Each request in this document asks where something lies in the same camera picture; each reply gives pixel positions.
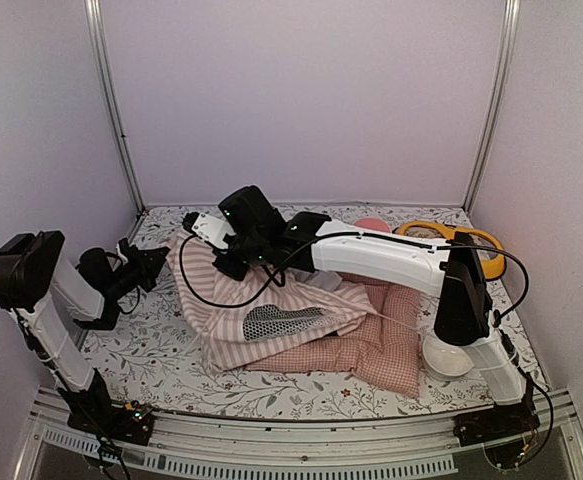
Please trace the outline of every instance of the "floral tablecloth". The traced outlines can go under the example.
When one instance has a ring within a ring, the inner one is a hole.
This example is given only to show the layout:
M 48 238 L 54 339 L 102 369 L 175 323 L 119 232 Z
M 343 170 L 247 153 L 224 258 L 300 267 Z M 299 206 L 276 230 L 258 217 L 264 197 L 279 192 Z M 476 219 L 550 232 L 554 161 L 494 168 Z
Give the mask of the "floral tablecloth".
M 349 206 L 279 207 L 285 218 L 303 210 L 326 213 L 353 223 L 359 218 L 382 218 L 392 227 L 412 220 L 470 226 L 461 209 Z M 196 210 L 219 215 L 216 207 L 157 207 L 144 217 L 134 239 L 140 248 L 152 248 L 181 228 L 182 218 Z M 508 305 L 500 281 L 489 291 L 496 307 Z M 135 304 L 135 293 L 121 303 Z M 433 328 L 437 299 L 423 296 L 419 328 Z M 540 367 L 515 313 L 503 321 L 521 354 L 521 365 L 544 383 Z M 173 275 L 162 270 L 157 287 L 142 292 L 138 308 L 122 316 L 111 332 L 89 332 L 82 351 L 98 368 L 118 400 L 150 402 L 167 410 L 235 417 L 294 420 L 379 418 L 446 412 L 486 405 L 489 391 L 479 373 L 471 371 L 454 382 L 441 382 L 420 371 L 420 398 L 411 399 L 383 391 L 350 374 L 280 374 L 241 369 L 214 374 L 202 361 L 198 345 L 189 348 L 193 330 L 182 316 Z

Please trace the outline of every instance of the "cable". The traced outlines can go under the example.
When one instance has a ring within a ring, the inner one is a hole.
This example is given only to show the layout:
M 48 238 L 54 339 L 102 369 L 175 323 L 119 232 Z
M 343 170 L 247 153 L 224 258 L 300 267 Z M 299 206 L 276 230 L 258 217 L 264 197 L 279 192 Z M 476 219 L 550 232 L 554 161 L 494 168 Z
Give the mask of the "cable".
M 502 312 L 500 314 L 500 318 L 501 319 L 504 318 L 505 316 L 507 316 L 509 313 L 511 313 L 513 310 L 515 310 L 516 308 L 518 308 L 520 306 L 520 304 L 524 301 L 527 294 L 529 293 L 529 272 L 527 272 L 526 267 L 524 266 L 524 264 L 522 263 L 522 261 L 518 257 L 516 257 L 512 253 L 509 253 L 505 250 L 501 250 L 501 249 L 495 248 L 495 247 L 482 246 L 482 245 L 443 245 L 441 247 L 438 247 L 438 250 L 459 250 L 459 249 L 482 250 L 485 252 L 493 252 L 493 253 L 504 255 L 505 257 L 513 260 L 515 262 L 515 264 L 518 267 L 520 267 L 520 270 L 522 271 L 522 275 L 524 276 L 524 288 L 522 290 L 522 294 L 520 295 L 520 297 L 515 302 L 513 302 L 513 304 L 509 308 L 507 308 L 504 312 Z
M 69 384 L 62 377 L 62 375 L 60 374 L 58 369 L 53 368 L 52 371 L 53 371 L 53 373 L 55 373 L 55 377 L 58 380 L 60 380 L 60 383 L 62 383 L 62 386 L 66 389 L 66 391 L 70 392 L 71 389 L 69 387 Z M 104 463 L 104 458 L 102 457 L 103 451 L 104 451 L 104 453 L 108 453 L 108 454 L 116 457 L 118 459 L 118 461 L 120 462 L 120 466 L 122 467 L 122 471 L 124 472 L 124 477 L 126 478 L 126 480 L 131 480 L 131 474 L 129 473 L 129 469 L 127 468 L 126 464 L 124 463 L 124 460 L 122 459 L 122 449 L 120 449 L 120 447 L 118 447 L 113 442 L 113 440 L 111 440 L 111 437 L 109 436 L 109 434 L 107 432 L 105 432 L 104 429 L 100 426 L 100 424 L 93 419 L 93 417 L 89 414 L 87 409 L 84 408 L 80 402 L 76 402 L 76 405 L 78 405 L 80 410 L 82 410 L 82 413 L 84 413 L 84 416 L 87 417 L 87 420 L 89 420 L 89 422 L 91 422 L 91 424 L 95 427 L 95 429 L 100 432 L 99 435 L 96 434 L 96 438 L 97 438 L 98 442 L 100 443 L 100 448 L 98 449 L 98 456 L 100 457 L 100 461 L 102 463 Z M 102 441 L 102 437 L 105 438 L 105 440 L 108 442 L 108 445 L 105 445 L 105 443 Z M 104 475 L 109 480 L 116 480 L 114 477 L 111 476 L 111 474 L 109 474 L 109 472 L 106 471 L 106 469 L 102 468 L 100 471 L 102 473 L 104 473 Z
M 200 294 L 198 294 L 198 292 L 196 292 L 193 288 L 193 286 L 191 285 L 191 283 L 189 282 L 189 279 L 187 278 L 187 275 L 184 271 L 184 265 L 182 264 L 182 253 L 184 252 L 184 247 L 186 246 L 187 243 L 189 243 L 191 240 L 193 240 L 194 238 L 196 238 L 196 235 L 191 235 L 189 237 L 187 237 L 183 242 L 182 245 L 180 246 L 180 253 L 178 255 L 178 259 L 179 259 L 179 263 L 180 263 L 180 273 L 182 274 L 182 279 L 184 280 L 184 283 L 186 284 L 187 288 L 189 289 L 189 291 L 193 294 L 193 296 L 195 298 L 197 298 L 198 300 L 200 300 L 202 303 L 204 303 L 205 305 L 209 305 L 211 307 L 215 307 L 215 308 L 242 308 L 242 307 L 246 307 L 247 305 L 255 302 L 258 297 L 260 297 L 260 295 L 262 295 L 264 293 L 264 291 L 268 288 L 269 285 L 271 285 L 271 283 L 273 282 L 273 279 L 280 273 L 282 273 L 284 270 L 286 270 L 289 266 L 289 263 L 291 262 L 291 260 L 293 260 L 297 255 L 299 255 L 300 253 L 302 253 L 304 250 L 306 250 L 308 247 L 310 247 L 311 245 L 313 245 L 314 243 L 319 242 L 320 240 L 326 240 L 328 238 L 336 238 L 336 237 L 372 237 L 372 238 L 379 238 L 382 240 L 387 240 L 390 242 L 394 242 L 394 243 L 400 243 L 403 245 L 410 245 L 412 247 L 418 247 L 418 248 L 423 248 L 423 249 L 427 249 L 430 250 L 433 248 L 433 245 L 429 245 L 426 243 L 419 243 L 419 242 L 412 242 L 410 240 L 403 240 L 401 238 L 391 238 L 391 237 L 385 237 L 384 235 L 379 235 L 379 234 L 375 234 L 372 232 L 333 232 L 333 233 L 327 233 L 326 235 L 322 235 L 320 237 L 316 237 L 312 240 L 309 240 L 308 242 L 300 245 L 300 247 L 298 247 L 295 251 L 293 251 L 292 253 L 290 253 L 287 258 L 284 259 L 284 261 L 280 264 L 279 267 L 277 267 L 273 273 L 271 273 L 269 276 L 269 278 L 262 284 L 262 287 L 260 288 L 260 290 L 258 290 L 253 297 L 251 297 L 248 300 L 245 300 L 244 302 L 240 302 L 240 303 L 236 303 L 236 304 L 232 304 L 232 305 L 224 305 L 221 303 L 215 303 L 215 302 L 211 302 L 203 297 L 200 296 Z
M 524 456 L 524 459 L 522 460 L 522 463 L 520 463 L 519 466 L 522 465 L 526 465 L 527 463 L 529 463 L 531 460 L 533 460 L 535 457 L 538 456 L 538 454 L 542 451 L 542 449 L 544 449 L 544 447 L 546 446 L 546 444 L 549 442 L 549 438 L 551 437 L 551 432 L 553 431 L 553 422 L 555 420 L 555 412 L 553 409 L 553 402 L 551 401 L 551 397 L 549 396 L 549 394 L 547 393 L 546 390 L 544 390 L 542 387 L 540 387 L 540 385 L 538 385 L 533 378 L 531 377 L 530 374 L 528 374 L 527 372 L 525 372 L 524 370 L 522 370 L 522 368 L 518 367 L 518 372 L 520 372 L 520 374 L 526 378 L 529 382 L 531 382 L 531 385 L 533 385 L 533 388 L 535 388 L 538 392 L 540 392 L 542 394 L 542 396 L 546 399 L 547 403 L 549 404 L 549 428 L 547 429 L 547 434 L 544 437 L 544 440 L 542 440 L 542 443 L 540 444 L 540 446 L 538 448 L 536 448 L 531 455 L 529 456 Z
M 418 338 L 424 337 L 424 335 L 422 333 L 420 333 L 420 330 L 418 330 L 416 327 L 413 327 L 413 326 L 409 325 L 408 323 L 402 322 L 402 321 L 398 320 L 397 318 L 392 318 L 392 317 L 389 317 L 387 315 L 383 315 L 383 314 L 378 313 L 378 312 L 375 312 L 375 313 L 367 312 L 367 313 L 369 313 L 371 315 L 377 315 L 380 318 L 383 318 L 385 320 L 389 320 L 390 322 L 393 322 L 393 323 L 397 323 L 398 325 L 402 325 L 403 327 L 411 330 L 410 333 L 416 335 Z
M 328 238 L 336 238 L 336 237 L 371 237 L 371 238 L 377 238 L 380 240 L 385 240 L 385 241 L 389 241 L 389 242 L 393 242 L 393 243 L 399 243 L 402 245 L 409 245 L 412 247 L 417 247 L 417 248 L 423 248 L 423 249 L 427 249 L 427 250 L 431 250 L 434 248 L 433 245 L 430 244 L 426 244 L 426 243 L 420 243 L 420 242 L 412 242 L 410 240 L 403 240 L 401 238 L 397 238 L 397 237 L 387 237 L 385 235 L 381 235 L 381 234 L 377 234 L 377 233 L 373 233 L 373 232 L 334 232 L 334 233 L 328 233 L 326 235 L 322 235 L 320 237 L 316 237 L 312 240 L 309 240 L 308 242 L 302 244 L 300 247 L 298 247 L 294 252 L 292 252 L 291 254 L 289 254 L 289 256 L 287 256 L 287 258 L 280 264 L 279 267 L 277 267 L 273 273 L 271 273 L 269 276 L 269 278 L 264 282 L 264 284 L 262 285 L 262 287 L 260 288 L 260 290 L 258 290 L 253 297 L 251 297 L 248 300 L 245 300 L 244 302 L 241 303 L 236 303 L 236 304 L 232 304 L 232 305 L 225 305 L 225 304 L 220 304 L 220 303 L 215 303 L 215 302 L 211 302 L 203 297 L 201 297 L 198 292 L 195 291 L 195 289 L 192 287 L 191 283 L 189 282 L 189 279 L 187 278 L 187 275 L 184 271 L 184 265 L 182 263 L 182 254 L 184 252 L 184 247 L 186 246 L 186 244 L 191 241 L 192 239 L 196 238 L 195 235 L 191 235 L 189 237 L 187 237 L 183 242 L 182 245 L 180 246 L 180 253 L 178 255 L 178 259 L 179 259 L 179 263 L 180 263 L 180 273 L 182 274 L 182 278 L 184 280 L 184 283 L 186 284 L 187 288 L 189 289 L 189 291 L 193 294 L 193 296 L 195 298 L 197 298 L 199 301 L 201 301 L 202 303 L 209 305 L 211 307 L 215 307 L 215 308 L 242 308 L 245 307 L 251 303 L 253 303 L 255 300 L 258 299 L 258 297 L 260 297 L 260 295 L 262 295 L 264 293 L 264 291 L 267 289 L 267 287 L 273 282 L 273 279 L 281 272 L 283 272 L 288 266 L 289 263 L 291 262 L 291 260 L 296 257 L 297 255 L 299 255 L 300 253 L 302 253 L 306 248 L 308 248 L 309 246 L 313 245 L 314 243 L 317 243 L 321 240 L 326 240 Z M 482 250 L 482 251 L 486 251 L 486 252 L 493 252 L 493 253 L 497 253 L 497 254 L 501 254 L 504 255 L 505 257 L 511 259 L 513 262 L 516 263 L 516 265 L 518 265 L 518 267 L 520 267 L 520 270 L 522 271 L 522 275 L 524 276 L 524 289 L 522 291 L 522 294 L 520 295 L 520 297 L 509 307 L 507 308 L 504 312 L 502 312 L 500 314 L 500 319 L 504 318 L 505 316 L 507 316 L 509 313 L 511 313 L 513 310 L 515 310 L 518 306 L 520 306 L 520 304 L 524 301 L 524 299 L 526 298 L 527 294 L 529 293 L 529 273 L 527 272 L 526 267 L 524 266 L 524 264 L 522 263 L 522 261 L 520 261 L 520 259 L 518 259 L 518 257 L 516 257 L 515 255 L 513 255 L 512 253 L 509 253 L 505 250 L 501 250 L 499 248 L 495 248 L 495 247 L 487 247 L 487 246 L 482 246 L 482 245 L 442 245 L 437 247 L 438 250 L 459 250 L 459 249 L 467 249 L 467 250 Z
M 140 287 L 136 286 L 135 287 L 135 305 L 133 306 L 133 308 L 131 310 L 122 310 L 122 307 L 120 307 L 119 304 L 118 304 L 118 307 L 120 308 L 120 312 L 123 313 L 124 315 L 131 315 L 133 312 L 135 312 L 135 309 L 138 308 L 139 305 L 140 305 Z
M 280 272 L 280 280 L 278 280 L 273 275 L 271 275 L 271 272 L 269 271 L 266 265 L 262 265 L 262 270 L 264 270 L 264 273 L 267 274 L 267 277 L 271 279 L 271 281 L 276 287 L 282 288 L 286 285 L 287 279 L 284 275 L 284 272 Z

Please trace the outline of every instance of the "gray mesh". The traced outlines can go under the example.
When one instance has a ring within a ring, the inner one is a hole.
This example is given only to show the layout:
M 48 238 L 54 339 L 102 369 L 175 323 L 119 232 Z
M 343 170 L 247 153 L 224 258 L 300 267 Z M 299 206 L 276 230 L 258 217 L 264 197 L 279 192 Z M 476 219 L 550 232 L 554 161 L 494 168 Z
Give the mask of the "gray mesh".
M 245 340 L 253 341 L 295 335 L 332 325 L 338 320 L 338 316 L 324 308 L 281 310 L 277 305 L 260 305 L 247 314 L 242 328 Z

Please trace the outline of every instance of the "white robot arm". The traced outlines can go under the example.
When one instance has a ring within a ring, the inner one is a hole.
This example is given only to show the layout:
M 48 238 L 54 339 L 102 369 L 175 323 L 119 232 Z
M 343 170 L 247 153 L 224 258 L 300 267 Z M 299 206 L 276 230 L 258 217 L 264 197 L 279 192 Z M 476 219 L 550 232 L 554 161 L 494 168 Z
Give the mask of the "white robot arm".
M 277 272 L 293 267 L 354 273 L 439 297 L 436 335 L 467 353 L 496 404 L 491 418 L 477 420 L 482 424 L 477 430 L 475 415 L 457 417 L 462 442 L 485 441 L 505 424 L 513 434 L 537 423 L 529 383 L 518 371 L 510 339 L 497 328 L 498 312 L 492 310 L 470 236 L 456 234 L 452 246 L 444 239 L 375 232 L 313 212 L 286 222 L 255 186 L 238 190 L 219 207 L 224 218 L 191 213 L 184 228 L 207 242 L 216 268 L 236 280 L 250 265 L 269 263 Z
M 121 310 L 118 300 L 142 286 L 150 290 L 168 249 L 138 250 L 121 241 L 126 259 L 113 270 L 104 250 L 80 257 L 78 269 L 63 255 L 64 235 L 58 231 L 16 235 L 0 249 L 0 307 L 20 327 L 27 346 L 49 368 L 71 409 L 70 427 L 146 445 L 153 417 L 137 402 L 114 406 L 106 384 L 82 356 L 62 323 L 53 295 L 69 304 L 83 328 L 111 330 Z

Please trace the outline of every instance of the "lavender wall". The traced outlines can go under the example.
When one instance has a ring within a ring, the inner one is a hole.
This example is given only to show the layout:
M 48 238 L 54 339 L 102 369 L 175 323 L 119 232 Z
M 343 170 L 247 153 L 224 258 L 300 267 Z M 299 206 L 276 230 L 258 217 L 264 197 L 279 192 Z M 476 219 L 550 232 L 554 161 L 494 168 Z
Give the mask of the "lavender wall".
M 133 212 L 97 83 L 83 2 L 0 0 L 0 246 L 61 229 L 72 258 Z M 43 377 L 0 311 L 0 480 Z
M 583 2 L 523 2 L 515 49 L 473 220 L 528 265 L 522 319 L 583 423 Z
M 493 83 L 504 2 L 103 2 L 149 204 L 459 205 Z

